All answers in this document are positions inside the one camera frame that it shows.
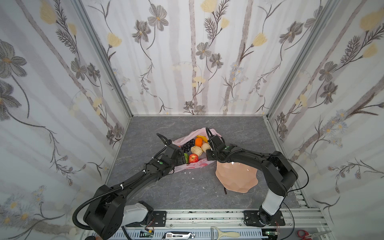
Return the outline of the pink plastic bag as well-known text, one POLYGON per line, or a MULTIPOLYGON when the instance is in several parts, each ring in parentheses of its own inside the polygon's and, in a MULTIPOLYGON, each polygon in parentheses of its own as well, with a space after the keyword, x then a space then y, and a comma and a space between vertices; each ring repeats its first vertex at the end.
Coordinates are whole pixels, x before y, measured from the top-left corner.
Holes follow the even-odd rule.
MULTIPOLYGON (((174 140, 173 144, 175 144, 177 146, 182 146, 183 144, 196 138, 197 136, 204 136, 204 137, 208 138, 206 128, 201 128, 201 129, 195 130, 185 137, 174 140)), ((196 163, 184 164, 184 165, 175 167, 175 173, 178 173, 181 171, 186 171, 186 170, 189 171, 192 169, 203 168, 205 166, 213 164, 214 162, 215 161, 209 161, 206 157, 206 154, 203 154, 201 157, 199 157, 199 161, 196 163)))

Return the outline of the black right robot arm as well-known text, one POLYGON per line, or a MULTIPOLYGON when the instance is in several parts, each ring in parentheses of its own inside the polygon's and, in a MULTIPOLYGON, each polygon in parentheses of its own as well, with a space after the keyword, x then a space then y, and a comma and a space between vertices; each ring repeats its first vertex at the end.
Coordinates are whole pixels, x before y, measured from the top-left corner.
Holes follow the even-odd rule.
POLYGON ((274 223, 282 203, 299 179, 293 161, 278 151, 267 154, 227 144, 209 128, 206 133, 210 145, 207 158, 217 163, 216 177, 227 190, 247 193, 259 183, 259 177, 264 177, 267 194, 254 215, 245 217, 246 223, 255 227, 274 223))

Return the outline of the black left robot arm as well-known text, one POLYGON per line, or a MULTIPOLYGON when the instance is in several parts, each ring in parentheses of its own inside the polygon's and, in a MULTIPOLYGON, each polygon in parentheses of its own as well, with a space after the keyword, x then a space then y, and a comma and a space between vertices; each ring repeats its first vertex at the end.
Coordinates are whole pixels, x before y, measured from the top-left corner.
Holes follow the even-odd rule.
POLYGON ((161 134, 164 148, 144 165, 143 169, 127 180, 112 187, 102 185, 94 196, 82 203, 73 213, 74 225, 94 231, 103 240, 112 237, 122 226, 127 201, 139 190, 169 175, 176 166, 186 163, 184 152, 161 134))

